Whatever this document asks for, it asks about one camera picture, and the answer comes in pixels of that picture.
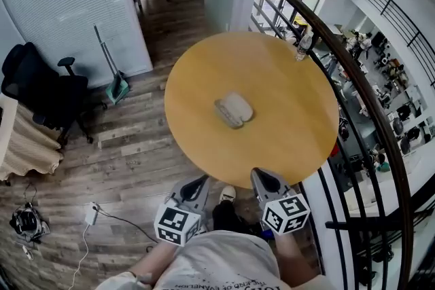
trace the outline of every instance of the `chair backrest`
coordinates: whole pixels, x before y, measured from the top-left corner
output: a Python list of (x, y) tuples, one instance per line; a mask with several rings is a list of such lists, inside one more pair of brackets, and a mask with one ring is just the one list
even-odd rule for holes
[(46, 110), (50, 86), (59, 78), (39, 55), (32, 43), (16, 45), (1, 68), (5, 78), (1, 84), (4, 95), (16, 99), (35, 113)]

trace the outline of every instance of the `power strip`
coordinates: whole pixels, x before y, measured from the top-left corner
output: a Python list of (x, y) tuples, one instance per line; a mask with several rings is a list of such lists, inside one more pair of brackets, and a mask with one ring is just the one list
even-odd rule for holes
[(100, 207), (98, 204), (94, 202), (89, 203), (88, 208), (86, 209), (86, 217), (84, 218), (84, 221), (89, 225), (94, 225), (95, 220), (97, 220), (99, 209)]

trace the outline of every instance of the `yellow tabletop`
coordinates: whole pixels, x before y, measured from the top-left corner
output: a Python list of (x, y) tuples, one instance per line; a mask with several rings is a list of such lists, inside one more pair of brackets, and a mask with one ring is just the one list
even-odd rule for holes
[[(207, 174), (250, 188), (253, 167), (297, 183), (328, 158), (338, 132), (338, 104), (325, 75), (296, 49), (260, 33), (222, 33), (186, 51), (164, 95), (169, 128), (183, 152)], [(231, 129), (214, 101), (239, 93), (254, 118)]]

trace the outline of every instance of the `office chair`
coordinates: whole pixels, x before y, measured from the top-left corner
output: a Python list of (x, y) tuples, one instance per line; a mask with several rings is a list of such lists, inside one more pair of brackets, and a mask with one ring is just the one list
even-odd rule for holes
[(59, 142), (66, 144), (66, 135), (72, 123), (77, 121), (88, 143), (93, 138), (84, 128), (80, 113), (88, 90), (88, 78), (76, 76), (71, 69), (74, 58), (66, 57), (57, 64), (65, 67), (66, 76), (51, 69), (32, 43), (16, 45), (7, 55), (1, 70), (4, 80), (1, 91), (16, 99), (33, 112), (33, 121), (50, 129), (62, 128)]

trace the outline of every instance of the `beige tablecloth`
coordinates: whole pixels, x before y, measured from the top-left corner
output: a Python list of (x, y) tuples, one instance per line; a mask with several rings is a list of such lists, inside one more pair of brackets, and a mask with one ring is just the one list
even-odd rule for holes
[(33, 113), (16, 100), (0, 94), (0, 180), (11, 173), (26, 175), (32, 169), (52, 174), (63, 155), (57, 151), (59, 131), (33, 122)]

